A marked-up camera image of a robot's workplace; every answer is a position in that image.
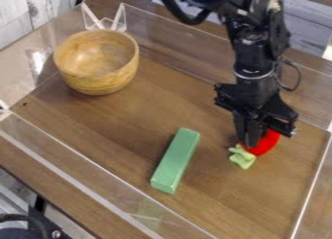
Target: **red object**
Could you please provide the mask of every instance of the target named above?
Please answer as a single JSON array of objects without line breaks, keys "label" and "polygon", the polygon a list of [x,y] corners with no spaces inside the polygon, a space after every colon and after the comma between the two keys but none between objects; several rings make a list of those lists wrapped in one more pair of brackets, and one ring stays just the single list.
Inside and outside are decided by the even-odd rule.
[{"label": "red object", "polygon": [[261,138],[258,145],[254,148],[248,149],[242,144],[242,148],[246,152],[253,154],[254,156],[262,156],[277,144],[277,141],[280,139],[280,133],[277,133],[274,130],[268,129],[265,136]]}]

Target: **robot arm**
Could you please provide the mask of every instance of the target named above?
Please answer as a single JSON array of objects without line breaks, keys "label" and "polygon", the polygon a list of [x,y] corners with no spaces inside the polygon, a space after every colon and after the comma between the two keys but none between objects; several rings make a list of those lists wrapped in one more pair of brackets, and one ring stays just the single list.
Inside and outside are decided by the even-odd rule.
[{"label": "robot arm", "polygon": [[248,148],[257,146],[268,129],[292,137],[298,114],[282,102],[280,63],[289,48],[280,0],[184,0],[202,9],[186,16],[173,0],[162,0],[172,14],[189,25],[200,24],[216,12],[226,27],[234,50],[236,85],[216,84],[214,104],[234,120],[237,137]]}]

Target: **green rectangular block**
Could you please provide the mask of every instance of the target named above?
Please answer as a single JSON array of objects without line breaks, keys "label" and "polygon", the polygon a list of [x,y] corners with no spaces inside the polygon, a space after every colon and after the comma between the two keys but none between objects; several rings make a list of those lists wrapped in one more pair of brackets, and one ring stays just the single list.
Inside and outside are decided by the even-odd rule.
[{"label": "green rectangular block", "polygon": [[177,130],[150,179],[150,186],[153,188],[169,194],[174,193],[198,142],[198,132],[186,128]]}]

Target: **wooden bowl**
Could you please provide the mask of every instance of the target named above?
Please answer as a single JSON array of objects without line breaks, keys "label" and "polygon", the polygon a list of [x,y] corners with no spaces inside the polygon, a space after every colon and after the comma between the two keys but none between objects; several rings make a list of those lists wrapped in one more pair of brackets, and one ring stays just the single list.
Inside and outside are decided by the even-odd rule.
[{"label": "wooden bowl", "polygon": [[113,93],[128,85],[138,65],[138,46],[125,33],[109,30],[73,34],[54,52],[62,79],[89,95]]}]

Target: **cable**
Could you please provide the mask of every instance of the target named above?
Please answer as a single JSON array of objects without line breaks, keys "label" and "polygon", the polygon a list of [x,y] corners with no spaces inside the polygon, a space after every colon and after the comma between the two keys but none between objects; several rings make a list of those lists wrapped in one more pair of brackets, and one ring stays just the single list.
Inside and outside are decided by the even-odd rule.
[{"label": "cable", "polygon": [[0,214],[0,222],[10,222],[10,221],[32,222],[37,226],[37,228],[41,232],[41,238],[49,239],[48,234],[46,234],[46,229],[38,220],[30,218],[29,216],[21,215],[21,214]]},{"label": "cable", "polygon": [[[284,90],[292,92],[292,91],[294,91],[294,90],[298,88],[298,86],[300,86],[300,83],[301,83],[301,80],[302,80],[302,72],[301,72],[301,70],[300,70],[300,67],[298,67],[298,66],[294,64],[294,62],[290,61],[288,58],[281,57],[281,58],[278,59],[278,62],[284,63],[285,65],[288,65],[288,66],[290,66],[290,67],[293,67],[293,68],[296,69],[296,72],[297,72],[297,81],[296,81],[296,84],[294,84],[293,87],[288,87],[288,86],[285,86],[285,85],[280,82],[280,80],[278,80],[278,78],[277,78],[277,77],[278,77],[278,74],[277,74],[277,75],[276,75],[276,74],[273,75],[274,81],[276,81],[277,84],[281,86],[281,88],[282,88]],[[278,64],[277,64],[276,67],[277,67],[276,72],[280,72],[281,69],[280,69]]]},{"label": "cable", "polygon": [[210,12],[209,10],[202,10],[197,13],[194,17],[189,17],[185,15],[185,13],[178,8],[176,2],[173,0],[162,0],[165,7],[170,11],[172,15],[185,24],[188,25],[198,25],[209,16]]}]

